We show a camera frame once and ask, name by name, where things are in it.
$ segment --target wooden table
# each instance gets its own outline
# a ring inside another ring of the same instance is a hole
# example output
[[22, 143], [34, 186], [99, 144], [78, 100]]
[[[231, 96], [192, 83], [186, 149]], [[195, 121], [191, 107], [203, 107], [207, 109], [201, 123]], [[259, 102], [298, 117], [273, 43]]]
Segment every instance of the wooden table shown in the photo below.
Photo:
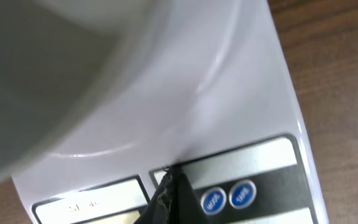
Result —
[[[358, 0], [269, 3], [331, 223], [358, 223]], [[0, 223], [30, 223], [11, 180]]]

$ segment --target white kitchen scale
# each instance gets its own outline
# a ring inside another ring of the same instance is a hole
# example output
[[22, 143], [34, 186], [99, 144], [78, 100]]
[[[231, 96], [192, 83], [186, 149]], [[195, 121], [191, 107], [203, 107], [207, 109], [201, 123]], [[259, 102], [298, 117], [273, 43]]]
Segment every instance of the white kitchen scale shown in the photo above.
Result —
[[139, 78], [12, 175], [33, 223], [133, 223], [178, 163], [211, 223], [328, 223], [267, 2], [160, 7]]

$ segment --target wood grain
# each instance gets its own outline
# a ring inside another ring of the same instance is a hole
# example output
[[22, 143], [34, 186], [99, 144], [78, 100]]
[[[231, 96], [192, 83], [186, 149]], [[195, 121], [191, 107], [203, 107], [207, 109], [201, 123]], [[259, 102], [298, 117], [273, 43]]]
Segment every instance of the wood grain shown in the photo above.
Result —
[[[331, 223], [358, 223], [358, 0], [270, 0]], [[0, 223], [30, 223], [11, 181]]]

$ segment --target digital kitchen scale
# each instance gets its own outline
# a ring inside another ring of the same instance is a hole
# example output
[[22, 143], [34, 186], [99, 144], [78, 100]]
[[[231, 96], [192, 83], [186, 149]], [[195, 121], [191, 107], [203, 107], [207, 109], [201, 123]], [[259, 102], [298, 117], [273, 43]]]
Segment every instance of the digital kitchen scale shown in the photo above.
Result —
[[[133, 223], [163, 168], [182, 164], [211, 223], [328, 223], [267, 2], [177, 0], [167, 9], [163, 23], [154, 18], [160, 35], [145, 78], [122, 96], [131, 100], [104, 101], [12, 175], [31, 220]], [[181, 76], [162, 88], [172, 73]]]

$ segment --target blue button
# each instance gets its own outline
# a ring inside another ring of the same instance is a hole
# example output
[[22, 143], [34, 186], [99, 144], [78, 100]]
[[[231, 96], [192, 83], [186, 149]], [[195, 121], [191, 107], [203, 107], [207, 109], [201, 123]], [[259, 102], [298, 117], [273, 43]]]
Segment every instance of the blue button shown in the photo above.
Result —
[[252, 204], [255, 197], [255, 184], [250, 180], [242, 180], [231, 188], [229, 193], [229, 202], [233, 208], [242, 209]]
[[226, 204], [226, 193], [220, 187], [207, 190], [201, 198], [201, 206], [207, 215], [218, 214]]

